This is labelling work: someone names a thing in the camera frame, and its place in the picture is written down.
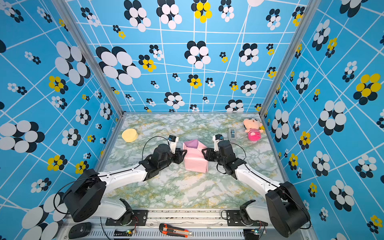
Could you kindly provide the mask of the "purple wrapping paper sheet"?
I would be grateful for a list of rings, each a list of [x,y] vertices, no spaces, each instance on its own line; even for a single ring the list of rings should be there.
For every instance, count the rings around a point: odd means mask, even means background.
[[[184,158],[187,171],[206,173],[209,169],[209,162],[205,159],[202,150],[207,147],[198,140],[191,140],[183,143],[183,149],[187,150]]]

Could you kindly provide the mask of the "small grey white device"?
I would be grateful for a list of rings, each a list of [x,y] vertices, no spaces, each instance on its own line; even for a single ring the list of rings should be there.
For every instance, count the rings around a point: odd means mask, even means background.
[[[235,142],[237,140],[237,131],[234,128],[230,128],[228,132],[228,139],[230,142]]]

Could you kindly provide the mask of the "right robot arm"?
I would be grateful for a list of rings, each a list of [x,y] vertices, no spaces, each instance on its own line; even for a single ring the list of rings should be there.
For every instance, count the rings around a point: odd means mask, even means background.
[[[266,208],[257,206],[255,200],[241,205],[239,215],[243,225],[272,225],[280,235],[287,238],[295,231],[304,229],[305,224],[312,223],[310,214],[292,183],[274,181],[254,170],[245,160],[236,157],[232,143],[228,140],[218,141],[213,149],[203,149],[202,154],[206,160],[222,166],[227,175],[264,195]]]

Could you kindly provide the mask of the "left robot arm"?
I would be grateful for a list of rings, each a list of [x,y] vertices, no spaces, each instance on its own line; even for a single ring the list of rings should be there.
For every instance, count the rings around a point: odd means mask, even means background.
[[[105,194],[132,183],[147,181],[171,163],[182,163],[186,154],[187,150],[160,144],[153,154],[135,167],[101,173],[86,170],[64,193],[63,201],[76,223],[101,217],[128,225],[133,219],[131,206],[124,199],[109,199]]]

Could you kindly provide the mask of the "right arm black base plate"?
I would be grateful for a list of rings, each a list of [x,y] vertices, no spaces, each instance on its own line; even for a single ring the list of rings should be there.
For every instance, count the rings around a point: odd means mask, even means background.
[[[246,224],[241,218],[240,210],[227,210],[226,219],[229,227],[260,227],[259,221],[251,220],[250,224]]]

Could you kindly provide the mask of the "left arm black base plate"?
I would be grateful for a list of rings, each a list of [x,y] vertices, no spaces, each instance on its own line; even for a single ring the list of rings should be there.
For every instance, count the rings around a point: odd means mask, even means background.
[[[106,226],[145,226],[148,218],[148,210],[128,211],[121,218],[114,220],[107,218]]]

